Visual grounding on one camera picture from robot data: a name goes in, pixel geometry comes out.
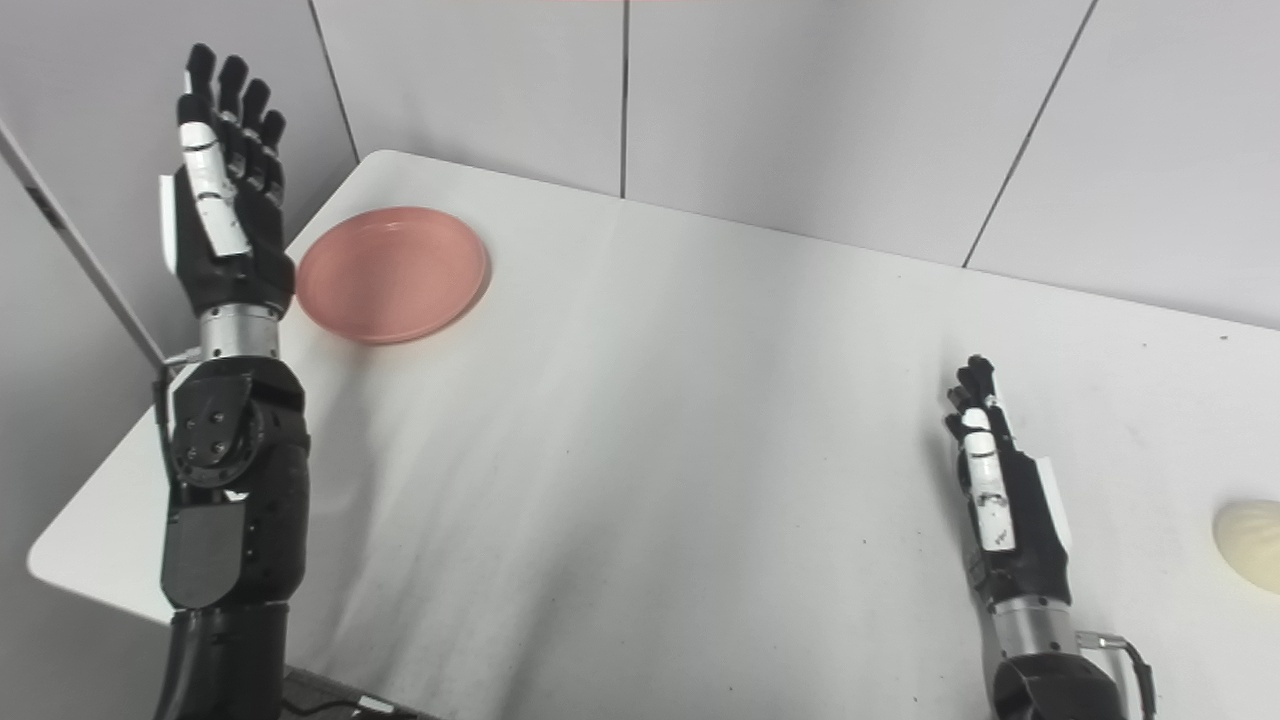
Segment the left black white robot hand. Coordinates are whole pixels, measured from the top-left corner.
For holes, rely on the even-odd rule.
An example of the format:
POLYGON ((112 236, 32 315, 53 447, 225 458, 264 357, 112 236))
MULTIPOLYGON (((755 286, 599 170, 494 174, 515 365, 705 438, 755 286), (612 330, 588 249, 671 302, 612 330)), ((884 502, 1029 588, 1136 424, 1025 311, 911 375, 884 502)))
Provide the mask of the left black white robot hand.
POLYGON ((196 44, 175 106, 180 164, 160 178, 165 264, 196 316, 224 305, 283 316, 294 297, 285 254, 285 117, 242 56, 196 44))

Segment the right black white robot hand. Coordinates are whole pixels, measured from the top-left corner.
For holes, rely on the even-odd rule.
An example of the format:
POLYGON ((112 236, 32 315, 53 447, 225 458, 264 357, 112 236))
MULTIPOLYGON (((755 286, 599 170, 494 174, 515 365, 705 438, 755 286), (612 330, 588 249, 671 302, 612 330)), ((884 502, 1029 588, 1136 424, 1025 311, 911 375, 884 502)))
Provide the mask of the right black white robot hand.
POLYGON ((973 589, 988 606, 1023 597, 1070 605, 1065 523, 1041 465, 1016 445, 991 360, 972 355, 947 398, 945 425, 975 538, 973 589))

